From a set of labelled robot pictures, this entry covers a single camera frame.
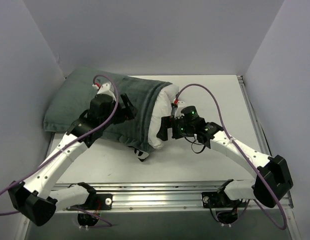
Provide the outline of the zebra and grey plush pillowcase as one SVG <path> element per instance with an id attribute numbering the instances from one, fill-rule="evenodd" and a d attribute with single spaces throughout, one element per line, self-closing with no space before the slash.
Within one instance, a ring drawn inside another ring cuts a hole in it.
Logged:
<path id="1" fill-rule="evenodd" d="M 145 161 L 163 147 L 161 119 L 172 112 L 179 88 L 171 82 L 79 68 L 61 85 L 43 120 L 47 132 L 119 142 Z"/>

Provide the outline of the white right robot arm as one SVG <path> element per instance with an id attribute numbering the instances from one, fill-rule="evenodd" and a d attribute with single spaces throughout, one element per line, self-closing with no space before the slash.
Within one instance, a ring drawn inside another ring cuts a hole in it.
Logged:
<path id="1" fill-rule="evenodd" d="M 200 117 L 192 105 L 181 108 L 178 115 L 162 117 L 157 137 L 167 141 L 169 129 L 173 139 L 194 137 L 199 144 L 223 154 L 254 177 L 253 180 L 230 179 L 220 186 L 217 200 L 222 206 L 239 200 L 257 200 L 273 208 L 294 185 L 282 156 L 261 153 L 227 135 L 222 126 Z"/>

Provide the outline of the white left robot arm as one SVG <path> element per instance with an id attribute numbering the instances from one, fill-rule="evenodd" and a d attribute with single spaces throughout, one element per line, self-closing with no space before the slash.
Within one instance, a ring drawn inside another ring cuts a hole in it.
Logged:
<path id="1" fill-rule="evenodd" d="M 133 120 L 137 109 L 126 94 L 122 103 L 115 97 L 100 93 L 63 135 L 60 143 L 32 173 L 21 182 L 12 182 L 8 190 L 13 207 L 36 226 L 46 224 L 56 211 L 81 207 L 92 210 L 98 204 L 97 191 L 85 182 L 54 190 L 57 180 L 71 164 L 102 137 L 110 125 Z"/>

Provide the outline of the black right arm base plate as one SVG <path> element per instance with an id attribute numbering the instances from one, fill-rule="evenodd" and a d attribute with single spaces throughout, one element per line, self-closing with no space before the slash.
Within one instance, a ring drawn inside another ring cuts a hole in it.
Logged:
<path id="1" fill-rule="evenodd" d="M 217 191 L 202 192 L 202 205 L 204 208 L 243 208 L 247 202 L 242 199 L 230 200 L 225 193 L 218 193 Z"/>

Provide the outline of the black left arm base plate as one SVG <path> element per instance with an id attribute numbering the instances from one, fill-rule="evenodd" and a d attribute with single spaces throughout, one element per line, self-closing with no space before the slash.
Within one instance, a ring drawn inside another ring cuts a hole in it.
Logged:
<path id="1" fill-rule="evenodd" d="M 68 207 L 68 210 L 79 208 L 86 211 L 111 210 L 113 204 L 113 195 L 110 193 L 90 194 L 83 204 L 76 204 Z"/>

